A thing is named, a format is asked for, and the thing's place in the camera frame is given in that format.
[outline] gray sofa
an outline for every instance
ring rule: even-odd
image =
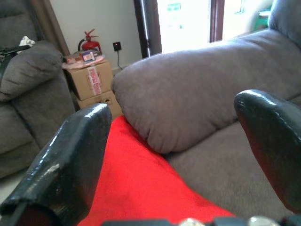
[[[300,0],[277,0],[267,30],[152,56],[113,81],[125,117],[152,149],[190,188],[240,217],[290,214],[254,158],[233,100],[260,89],[301,106],[300,16]]]
[[[0,1],[0,49],[37,43],[11,59],[0,79],[0,178],[30,165],[74,112],[62,55],[43,34],[26,0]]]

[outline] doorway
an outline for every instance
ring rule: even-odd
[[[143,58],[222,39],[225,0],[134,0]]]

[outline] floor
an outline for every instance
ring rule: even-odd
[[[19,184],[25,172],[26,169],[17,172],[11,176],[0,179],[0,203],[2,203],[8,197],[8,195],[14,190],[14,188]]]

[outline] sofa seat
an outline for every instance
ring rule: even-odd
[[[292,214],[269,184],[239,122],[167,159],[190,188],[237,216]]]

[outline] green object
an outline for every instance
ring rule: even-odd
[[[258,17],[255,21],[254,31],[268,28],[268,19],[271,14],[271,8],[272,6],[259,12]]]

